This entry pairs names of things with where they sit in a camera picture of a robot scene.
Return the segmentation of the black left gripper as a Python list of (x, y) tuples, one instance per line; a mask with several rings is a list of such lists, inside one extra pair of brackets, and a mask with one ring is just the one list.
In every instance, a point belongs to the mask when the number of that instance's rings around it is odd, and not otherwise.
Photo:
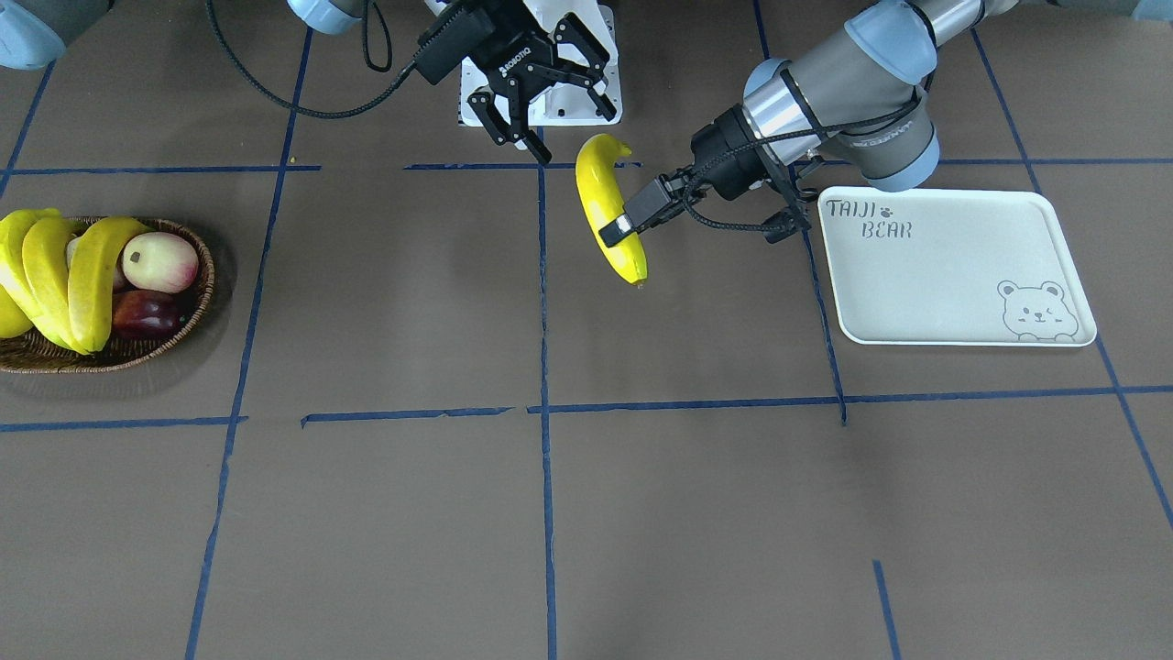
[(755, 138), (741, 106), (733, 106), (703, 125), (690, 140), (691, 166), (670, 175), (669, 179), (649, 182), (625, 200), (621, 212), (598, 230), (603, 246), (613, 249), (625, 238), (682, 215), (684, 185), (692, 182), (698, 184), (689, 195), (692, 202), (703, 199), (706, 191), (716, 192), (724, 200), (735, 200), (750, 192), (753, 184), (767, 182), (789, 206), (796, 207), (795, 184), (768, 158), (762, 147), (751, 147)]

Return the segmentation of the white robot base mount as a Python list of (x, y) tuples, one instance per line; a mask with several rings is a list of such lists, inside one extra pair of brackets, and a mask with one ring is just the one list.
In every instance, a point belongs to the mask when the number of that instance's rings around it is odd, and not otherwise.
[[(574, 14), (579, 18), (586, 30), (596, 38), (608, 52), (608, 61), (602, 67), (602, 80), (594, 89), (601, 98), (610, 101), (616, 115), (606, 118), (598, 106), (589, 96), (586, 88), (568, 83), (557, 83), (533, 100), (528, 107), (529, 125), (533, 127), (589, 127), (615, 125), (623, 114), (619, 77), (619, 46), (616, 39), (616, 20), (612, 5), (615, 1), (523, 1), (531, 11), (545, 33), (552, 32), (560, 18)], [(586, 55), (574, 46), (558, 46), (558, 56), (575, 64), (586, 66)], [(476, 88), (487, 83), (483, 72), (479, 72), (470, 59), (461, 63), (460, 91), (457, 91), (457, 124), (465, 127), (482, 127), (474, 110), (466, 104), (466, 97)]]

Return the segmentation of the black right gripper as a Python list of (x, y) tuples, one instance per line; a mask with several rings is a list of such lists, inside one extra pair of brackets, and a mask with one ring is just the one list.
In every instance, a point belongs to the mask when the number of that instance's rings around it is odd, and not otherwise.
[[(552, 154), (528, 120), (528, 106), (557, 83), (572, 84), (574, 124), (617, 124), (619, 101), (608, 93), (602, 67), (608, 52), (574, 16), (560, 18), (545, 33), (523, 1), (482, 1), (495, 32), (468, 56), (487, 83), (469, 94), (466, 104), (499, 145), (523, 145), (540, 166)], [(586, 66), (558, 56), (558, 46), (574, 46)]]

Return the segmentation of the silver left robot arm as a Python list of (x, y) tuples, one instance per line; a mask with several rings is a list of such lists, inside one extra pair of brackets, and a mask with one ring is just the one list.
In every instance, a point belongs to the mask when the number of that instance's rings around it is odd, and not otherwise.
[(753, 231), (781, 241), (809, 226), (799, 177), (789, 171), (807, 155), (854, 164), (879, 191), (917, 188), (941, 155), (925, 108), (940, 46), (1011, 7), (1010, 1), (880, 1), (795, 61), (764, 61), (743, 100), (693, 134), (690, 166), (659, 175), (615, 212), (604, 212), (597, 238), (613, 249), (679, 215), (694, 215), (705, 193), (734, 200), (765, 183), (786, 204)]

